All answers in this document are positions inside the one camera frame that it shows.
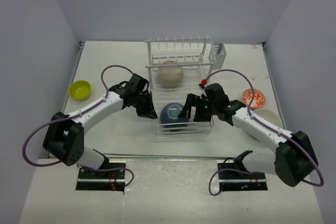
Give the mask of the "blue bowl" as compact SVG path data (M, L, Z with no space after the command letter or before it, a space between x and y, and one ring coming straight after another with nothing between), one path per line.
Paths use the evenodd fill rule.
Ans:
M160 113L160 121L163 127L173 132L187 127L189 119L178 117L182 110L183 105L180 103L173 102L165 105Z

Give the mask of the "white wire dish rack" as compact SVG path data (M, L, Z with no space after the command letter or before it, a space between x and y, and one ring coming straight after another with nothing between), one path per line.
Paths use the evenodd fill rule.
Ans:
M145 41L148 51L149 89L157 114L168 103L185 104L189 93L201 93L199 83L205 79L216 62L212 40L208 37L150 38ZM184 71L183 82L173 88L161 85L158 68L166 61L176 61Z

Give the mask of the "white orange patterned bowl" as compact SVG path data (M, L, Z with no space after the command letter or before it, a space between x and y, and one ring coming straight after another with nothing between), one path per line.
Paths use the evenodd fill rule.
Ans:
M246 105L249 105L252 99L252 109L260 109L266 104L266 96L257 89L254 92L252 89L247 89L242 93L242 100Z

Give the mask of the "yellow bowl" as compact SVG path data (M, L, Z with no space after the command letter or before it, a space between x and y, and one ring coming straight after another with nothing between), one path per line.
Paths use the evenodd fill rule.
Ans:
M76 81L70 86L68 94L76 101L84 101L91 95L91 85L85 80Z

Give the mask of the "dark green bowl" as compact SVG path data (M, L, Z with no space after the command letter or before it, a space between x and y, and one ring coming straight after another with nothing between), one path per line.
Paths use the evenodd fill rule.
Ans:
M280 117L271 110L261 108L256 109L254 113L277 127L283 127Z

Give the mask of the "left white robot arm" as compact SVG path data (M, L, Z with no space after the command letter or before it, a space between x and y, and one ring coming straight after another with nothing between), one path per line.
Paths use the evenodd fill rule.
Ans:
M129 81L107 88L105 95L88 106L63 114L54 114L43 148L66 166L74 164L91 171L97 178L108 175L108 158L97 150L85 147L85 135L106 117L127 107L134 107L141 118L157 119L149 82L138 74Z

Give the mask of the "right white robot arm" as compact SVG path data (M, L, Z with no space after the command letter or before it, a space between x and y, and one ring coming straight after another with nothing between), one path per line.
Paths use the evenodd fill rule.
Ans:
M196 108L195 122L210 121L215 115L221 121L247 132L273 151L275 173L290 187L297 186L318 168L316 155L306 133L292 133L277 128L252 113L242 102L230 100L218 83L205 87L204 91L201 96L187 95L180 118L190 118L191 109Z

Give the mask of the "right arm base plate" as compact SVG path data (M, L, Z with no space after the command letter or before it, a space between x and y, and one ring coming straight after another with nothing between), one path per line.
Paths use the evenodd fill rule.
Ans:
M241 174L233 171L220 172L219 189L221 191L262 191L268 190L264 173Z

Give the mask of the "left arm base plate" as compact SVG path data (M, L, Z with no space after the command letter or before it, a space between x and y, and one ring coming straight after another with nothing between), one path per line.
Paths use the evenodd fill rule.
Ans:
M125 171L93 172L80 168L76 190L80 191L120 191L125 189Z

